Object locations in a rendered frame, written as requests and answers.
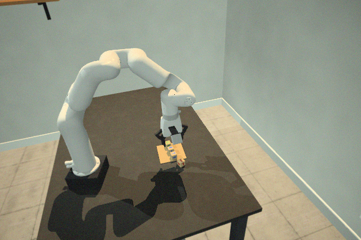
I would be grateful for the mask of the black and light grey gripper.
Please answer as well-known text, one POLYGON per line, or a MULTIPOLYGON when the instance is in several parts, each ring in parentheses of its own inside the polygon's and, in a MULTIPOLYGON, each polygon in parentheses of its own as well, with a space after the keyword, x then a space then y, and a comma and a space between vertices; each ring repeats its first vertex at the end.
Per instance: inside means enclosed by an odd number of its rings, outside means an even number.
POLYGON ((178 116, 177 119, 172 120, 172 121, 165 120, 165 119, 163 119, 163 117, 161 117, 161 122, 160 122, 161 129, 155 133, 155 136, 161 140, 161 143, 162 143, 162 145, 164 145, 164 147, 166 147, 165 138, 169 137, 171 135, 171 132, 168 128, 170 126, 175 126, 178 133, 181 133, 182 140, 183 140, 183 135, 188 128, 187 125, 181 123, 180 115, 178 116), (182 127, 183 127, 183 129, 182 129, 182 127), (160 136, 159 134, 161 134, 161 133, 162 133, 162 135, 160 136))

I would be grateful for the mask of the tan square mat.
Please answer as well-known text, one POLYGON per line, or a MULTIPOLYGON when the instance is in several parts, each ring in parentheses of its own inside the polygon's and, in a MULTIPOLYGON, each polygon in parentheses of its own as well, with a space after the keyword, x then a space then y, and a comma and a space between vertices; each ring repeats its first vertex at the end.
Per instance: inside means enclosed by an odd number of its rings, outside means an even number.
POLYGON ((174 162, 177 161, 178 159, 182 158, 182 159, 186 159, 186 155, 184 153, 182 144, 176 144, 173 145, 173 143, 171 143, 171 145, 174 147, 174 151, 177 153, 177 159, 172 160, 170 157, 170 154, 168 153, 168 149, 166 147, 164 147, 164 145, 160 145, 157 146, 157 151, 159 154, 159 159, 160 159, 160 164, 164 164, 164 163, 168 163, 168 162, 174 162))

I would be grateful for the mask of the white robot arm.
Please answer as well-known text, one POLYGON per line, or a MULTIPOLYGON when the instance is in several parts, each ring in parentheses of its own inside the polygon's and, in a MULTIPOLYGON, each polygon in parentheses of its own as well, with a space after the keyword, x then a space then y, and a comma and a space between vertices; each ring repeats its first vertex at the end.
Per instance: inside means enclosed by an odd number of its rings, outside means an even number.
POLYGON ((102 81, 116 78, 121 68, 129 68, 156 88, 168 88, 161 92, 162 117, 165 120, 177 119, 181 113, 178 107, 189 107, 196 101, 187 83, 150 60, 143 50, 121 49, 102 53, 99 61, 88 63, 81 68, 57 120, 58 130, 73 160, 66 161, 65 165, 72 168, 76 176, 90 175, 100 166, 100 160, 94 155, 83 125, 83 117, 98 85, 102 81))

